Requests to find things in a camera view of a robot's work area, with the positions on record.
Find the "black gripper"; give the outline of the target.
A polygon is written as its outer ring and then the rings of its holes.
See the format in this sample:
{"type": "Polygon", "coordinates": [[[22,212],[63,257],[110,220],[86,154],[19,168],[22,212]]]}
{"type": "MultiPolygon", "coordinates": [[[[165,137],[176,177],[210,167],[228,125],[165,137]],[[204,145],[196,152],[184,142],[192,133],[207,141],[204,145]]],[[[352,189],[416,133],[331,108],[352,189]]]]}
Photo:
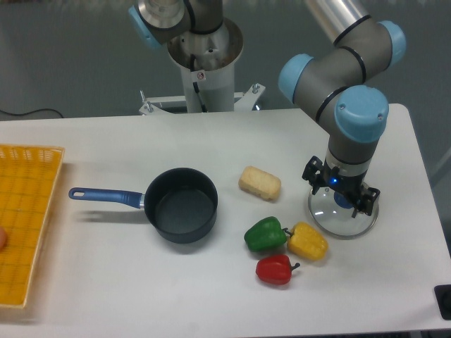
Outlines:
{"type": "Polygon", "coordinates": [[[336,166],[312,156],[302,173],[302,179],[311,186],[311,193],[315,195],[322,187],[328,187],[344,196],[353,205],[352,218],[358,213],[371,216],[373,207],[378,203],[380,190],[376,188],[361,188],[367,171],[359,175],[344,175],[344,171],[336,166]]]}

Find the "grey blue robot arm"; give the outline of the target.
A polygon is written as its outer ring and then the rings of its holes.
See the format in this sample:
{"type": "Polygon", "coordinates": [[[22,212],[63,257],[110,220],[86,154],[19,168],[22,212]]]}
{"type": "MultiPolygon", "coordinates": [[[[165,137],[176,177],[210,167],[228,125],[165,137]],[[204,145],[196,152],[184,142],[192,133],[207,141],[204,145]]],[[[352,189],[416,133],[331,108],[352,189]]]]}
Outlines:
{"type": "MultiPolygon", "coordinates": [[[[311,159],[302,177],[317,192],[331,188],[355,213],[371,215],[380,192],[364,178],[387,122],[388,101],[366,81],[396,64],[406,38],[390,21],[375,21],[359,1],[308,1],[334,45],[317,60],[292,57],[278,87],[328,133],[324,161],[311,159]]],[[[238,26],[221,1],[136,1],[129,16],[144,43],[166,46],[181,71],[189,112],[234,107],[234,65],[243,49],[238,26]]]]}

